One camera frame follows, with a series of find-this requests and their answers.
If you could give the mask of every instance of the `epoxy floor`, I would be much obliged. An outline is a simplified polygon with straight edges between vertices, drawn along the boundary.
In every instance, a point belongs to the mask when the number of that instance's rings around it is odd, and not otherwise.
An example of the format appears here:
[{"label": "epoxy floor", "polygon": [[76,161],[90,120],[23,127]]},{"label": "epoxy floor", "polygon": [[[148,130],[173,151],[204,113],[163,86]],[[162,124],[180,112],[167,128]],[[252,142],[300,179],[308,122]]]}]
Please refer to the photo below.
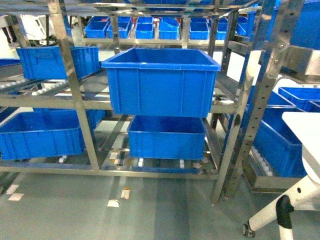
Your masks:
[{"label": "epoxy floor", "polygon": [[[0,43],[2,58],[17,56],[2,30]],[[99,58],[112,54],[105,49]],[[220,58],[215,53],[214,59]],[[232,54],[228,75],[239,79],[242,63]],[[235,197],[215,206],[214,181],[205,180],[21,173],[14,184],[23,197],[0,196],[0,240],[242,240],[242,224],[277,196],[252,193],[245,179]],[[131,188],[129,200],[120,199],[123,187]],[[107,206],[111,199],[118,199],[119,207]],[[320,212],[291,216],[295,240],[320,239]],[[277,223],[259,230],[255,239],[280,239]]]}]

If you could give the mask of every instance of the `blue storage bin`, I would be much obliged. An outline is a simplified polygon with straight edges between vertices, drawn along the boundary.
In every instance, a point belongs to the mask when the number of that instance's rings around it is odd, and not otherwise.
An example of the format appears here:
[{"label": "blue storage bin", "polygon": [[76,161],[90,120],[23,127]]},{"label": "blue storage bin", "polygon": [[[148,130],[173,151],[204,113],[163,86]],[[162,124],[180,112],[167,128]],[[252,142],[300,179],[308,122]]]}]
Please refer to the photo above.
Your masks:
[{"label": "blue storage bin", "polygon": [[108,26],[109,22],[106,21],[91,21],[84,29],[86,37],[89,39],[105,39]]},{"label": "blue storage bin", "polygon": [[218,23],[218,29],[216,31],[216,37],[217,40],[225,40],[228,30],[228,23]]},{"label": "blue storage bin", "polygon": [[109,16],[93,16],[90,20],[90,22],[110,22]]},{"label": "blue storage bin", "polygon": [[[131,24],[130,22],[118,22],[118,28],[119,28],[119,37],[121,39],[126,39],[128,37],[129,31],[131,29]],[[108,37],[110,39],[113,38],[113,34],[112,34],[112,25],[110,24],[108,29]]]},{"label": "blue storage bin", "polygon": [[153,23],[138,23],[135,28],[136,39],[153,39],[154,24]]},{"label": "blue storage bin", "polygon": [[306,0],[295,25],[292,45],[320,50],[320,1]]},{"label": "blue storage bin", "polygon": [[206,131],[201,118],[135,116],[129,127],[130,156],[202,160]]},{"label": "blue storage bin", "polygon": [[236,25],[236,32],[238,35],[246,36],[248,29],[248,18],[240,16]]},{"label": "blue storage bin", "polygon": [[278,92],[306,112],[310,112],[310,101],[320,100],[320,88],[279,87]]},{"label": "blue storage bin", "polygon": [[227,24],[227,23],[228,23],[228,19],[226,19],[225,17],[224,17],[224,18],[221,18],[221,19],[219,20],[219,23],[220,23],[220,24]]},{"label": "blue storage bin", "polygon": [[[176,5],[185,5],[187,0],[144,0],[146,4],[176,4]],[[167,8],[154,7],[150,8],[151,11],[166,11]],[[172,11],[180,11],[181,8],[171,8]]]},{"label": "blue storage bin", "polygon": [[154,18],[152,16],[140,16],[136,21],[137,24],[153,24]]},{"label": "blue storage bin", "polygon": [[320,101],[310,101],[311,107],[310,112],[320,113]]},{"label": "blue storage bin", "polygon": [[0,126],[2,160],[77,155],[84,149],[75,111],[22,112]]},{"label": "blue storage bin", "polygon": [[118,23],[130,23],[132,18],[130,16],[118,16]]},{"label": "blue storage bin", "polygon": [[179,23],[171,17],[163,17],[159,23],[160,39],[179,39]]},{"label": "blue storage bin", "polygon": [[207,40],[209,32],[210,30],[206,22],[190,22],[190,39]]},{"label": "blue storage bin", "polygon": [[[24,47],[16,49],[26,79],[67,79],[58,46]],[[71,49],[76,75],[79,79],[100,70],[99,48],[96,46]]]},{"label": "blue storage bin", "polygon": [[207,117],[221,66],[201,50],[131,48],[102,62],[116,114]]},{"label": "blue storage bin", "polygon": [[266,108],[253,145],[281,177],[304,177],[302,144],[282,120],[284,112],[298,108]]},{"label": "blue storage bin", "polygon": [[[199,5],[210,5],[211,2],[212,2],[211,0],[201,0],[199,2]],[[195,12],[201,12],[203,10],[204,10],[203,8],[198,8],[198,9],[195,9],[194,11]]]},{"label": "blue storage bin", "polygon": [[203,17],[191,17],[190,22],[191,23],[208,23],[207,19]]}]

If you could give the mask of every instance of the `metal shelf post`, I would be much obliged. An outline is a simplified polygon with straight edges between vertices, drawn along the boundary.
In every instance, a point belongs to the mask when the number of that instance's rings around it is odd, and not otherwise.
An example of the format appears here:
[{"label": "metal shelf post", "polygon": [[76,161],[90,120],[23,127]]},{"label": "metal shelf post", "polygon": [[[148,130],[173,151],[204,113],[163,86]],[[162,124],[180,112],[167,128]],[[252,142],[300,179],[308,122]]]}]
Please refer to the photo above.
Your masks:
[{"label": "metal shelf post", "polygon": [[120,42],[119,42],[119,28],[118,28],[118,16],[111,16],[111,24],[112,24],[112,39],[113,39],[113,47],[114,54],[120,53]]},{"label": "metal shelf post", "polygon": [[[271,16],[273,11],[273,6],[275,5],[275,0],[266,0],[263,3],[261,15],[264,16]],[[231,21],[234,21],[234,19],[238,16],[238,14],[234,14],[231,17]],[[222,150],[221,158],[221,169],[219,172],[220,175],[226,175],[228,172],[229,164],[234,157],[233,152],[235,147],[237,146],[237,136],[240,131],[241,122],[243,120],[243,116],[245,113],[247,101],[250,95],[251,86],[258,68],[259,59],[261,55],[261,50],[263,47],[263,42],[267,36],[267,29],[269,26],[269,20],[264,19],[263,17],[259,18],[259,23],[257,27],[257,34],[254,37],[252,47],[248,49],[247,52],[247,62],[248,64],[245,64],[242,69],[242,81],[239,82],[238,88],[235,94],[235,100],[237,100],[237,107],[234,113],[234,117],[230,119],[229,128],[230,129],[226,134],[226,140],[225,145]],[[230,31],[231,26],[228,27],[228,35],[230,38]],[[228,48],[228,41],[226,40],[225,43],[225,58],[227,57],[227,60],[223,59],[222,62],[227,61],[226,63],[229,64],[229,57],[231,55],[231,50]],[[211,202],[212,204],[216,204],[219,201],[220,194],[223,188],[223,185],[225,183],[225,180],[223,178],[219,179],[215,185],[215,188],[212,191],[211,195]]]},{"label": "metal shelf post", "polygon": [[238,22],[239,12],[233,10],[228,15],[228,28],[226,31],[226,36],[224,40],[224,46],[222,51],[222,60],[221,60],[221,72],[227,74],[231,52],[232,50],[228,47],[229,41],[233,41],[236,34],[237,22]]},{"label": "metal shelf post", "polygon": [[182,48],[183,49],[188,48],[188,43],[190,38],[189,29],[190,29],[190,18],[184,17],[182,19]]},{"label": "metal shelf post", "polygon": [[90,164],[93,170],[99,171],[100,168],[97,160],[96,148],[89,127],[85,105],[81,96],[79,80],[77,78],[74,60],[71,54],[71,47],[74,46],[71,28],[68,23],[66,9],[64,6],[61,6],[60,3],[63,3],[63,0],[48,0],[50,16],[53,21],[54,31],[60,47],[65,72],[67,73],[67,79],[71,89],[72,98],[74,100],[74,107],[81,126]]},{"label": "metal shelf post", "polygon": [[[303,3],[303,0],[283,1],[280,5],[270,38],[270,43],[272,44],[266,45],[260,73],[247,112],[249,121],[248,124],[244,126],[243,131],[236,137],[240,147],[235,151],[234,158],[232,159],[234,168],[230,169],[225,183],[225,195],[227,197],[235,194],[240,176],[243,173],[243,166],[248,162],[247,159],[250,149],[267,107],[273,86],[286,57],[286,49],[290,45],[290,39]],[[249,59],[248,66],[250,67],[251,65],[252,62]]]},{"label": "metal shelf post", "polygon": [[219,23],[219,18],[216,17],[214,20],[212,20],[211,26],[210,26],[211,30],[210,30],[209,47],[208,47],[208,55],[210,57],[214,56],[216,38],[217,38],[217,30],[218,30],[218,23]]}]

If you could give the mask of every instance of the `crate rim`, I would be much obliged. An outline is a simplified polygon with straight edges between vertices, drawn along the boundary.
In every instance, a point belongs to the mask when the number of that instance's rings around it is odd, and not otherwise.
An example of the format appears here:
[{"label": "crate rim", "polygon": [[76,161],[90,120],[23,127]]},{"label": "crate rim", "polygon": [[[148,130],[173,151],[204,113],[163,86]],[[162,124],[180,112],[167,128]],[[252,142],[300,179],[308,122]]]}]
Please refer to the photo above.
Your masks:
[{"label": "crate rim", "polygon": [[209,33],[210,32],[210,28],[208,26],[208,23],[207,22],[194,22],[194,24],[206,24],[206,29],[207,31],[191,31],[191,24],[190,24],[190,27],[189,27],[189,31],[190,33]]},{"label": "crate rim", "polygon": [[174,116],[173,118],[193,118],[193,119],[199,119],[200,122],[201,122],[201,127],[203,129],[203,132],[198,132],[198,133],[195,133],[195,132],[170,132],[170,131],[132,131],[132,130],[129,130],[131,128],[131,125],[133,124],[134,120],[136,119],[136,117],[139,117],[139,116],[142,116],[144,117],[143,115],[135,115],[132,120],[130,121],[128,127],[127,127],[127,132],[128,133],[139,133],[139,134],[179,134],[179,135],[202,135],[202,134],[206,134],[206,127],[205,127],[205,124],[204,124],[204,121],[202,120],[201,117],[184,117],[184,116]]},{"label": "crate rim", "polygon": [[279,89],[281,89],[282,91],[286,92],[287,94],[289,94],[290,96],[294,97],[295,99],[299,99],[299,100],[303,100],[303,101],[312,101],[312,102],[317,102],[320,101],[320,99],[306,99],[306,98],[300,98],[297,97],[295,95],[293,95],[291,92],[288,92],[287,89],[316,89],[314,87],[279,87]]},{"label": "crate rim", "polygon": [[[139,50],[147,50],[147,51],[163,51],[163,50],[170,50],[170,51],[197,51],[203,54],[203,56],[210,61],[213,65],[204,65],[204,64],[181,64],[181,63],[138,63],[138,62],[110,62],[119,56],[126,54],[129,51],[133,51],[135,49]],[[101,63],[102,68],[106,69],[127,69],[127,68],[135,68],[135,69],[162,69],[162,70],[197,70],[197,71],[212,71],[218,72],[221,70],[221,66],[213,60],[208,54],[206,54],[203,50],[199,49],[181,49],[181,48],[129,48],[128,50],[122,51]]]},{"label": "crate rim", "polygon": [[[18,117],[19,115],[24,115],[24,114],[43,114],[40,112],[36,112],[36,111],[25,111],[25,112],[19,112],[17,113],[14,117],[10,118],[8,121],[0,124],[0,129],[4,126],[6,126],[7,124],[9,124],[9,122],[13,119],[15,119],[16,117]],[[50,132],[55,132],[55,131],[63,131],[63,130],[78,130],[80,128],[80,123],[77,127],[73,127],[73,128],[61,128],[61,129],[47,129],[47,130],[28,130],[28,131],[6,131],[6,132],[0,132],[0,135],[5,135],[5,134],[25,134],[25,133],[39,133],[39,132],[43,132],[43,131],[50,131]]]}]

